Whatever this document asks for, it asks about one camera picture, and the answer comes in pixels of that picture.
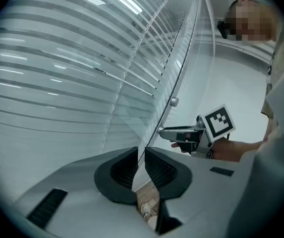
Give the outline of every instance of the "beige shirt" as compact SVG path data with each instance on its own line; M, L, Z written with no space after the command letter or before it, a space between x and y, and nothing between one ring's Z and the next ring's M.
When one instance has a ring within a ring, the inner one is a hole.
M272 67L270 75L271 83L267 84L266 95L276 85L276 83L279 81L282 74L284 73L284 22L283 21L281 21L279 24L278 37L274 48L272 61L269 67L270 66ZM264 100L261 113L265 114L269 119L273 119L272 131L274 131L278 126L278 123L275 119L273 111L271 110L266 100Z

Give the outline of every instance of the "white wall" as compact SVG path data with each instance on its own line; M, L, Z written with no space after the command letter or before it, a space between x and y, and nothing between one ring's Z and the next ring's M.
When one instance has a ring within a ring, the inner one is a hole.
M252 68L252 65L215 57L198 115L225 103L236 126L236 130L230 134L230 140L248 143L260 141L268 122L268 118L260 113L265 91L266 76Z

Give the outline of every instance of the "person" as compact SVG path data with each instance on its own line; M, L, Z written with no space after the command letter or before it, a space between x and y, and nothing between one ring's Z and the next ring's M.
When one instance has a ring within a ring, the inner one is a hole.
M267 95L284 74L284 17L273 5L263 5L254 0L236 0L228 9L225 26L237 41L252 44L269 40L276 42L272 61L267 70ZM212 147L212 158L238 162L245 152L257 150L270 138L279 136L278 122L266 100L261 113L269 118L262 141L245 143L221 138Z

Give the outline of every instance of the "wooden floor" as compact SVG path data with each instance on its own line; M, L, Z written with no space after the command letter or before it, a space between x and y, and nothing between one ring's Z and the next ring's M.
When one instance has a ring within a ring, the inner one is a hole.
M159 210L159 193L152 182L145 184L136 191L137 194L137 208L141 213L141 205L147 202L151 207L151 214L155 216Z

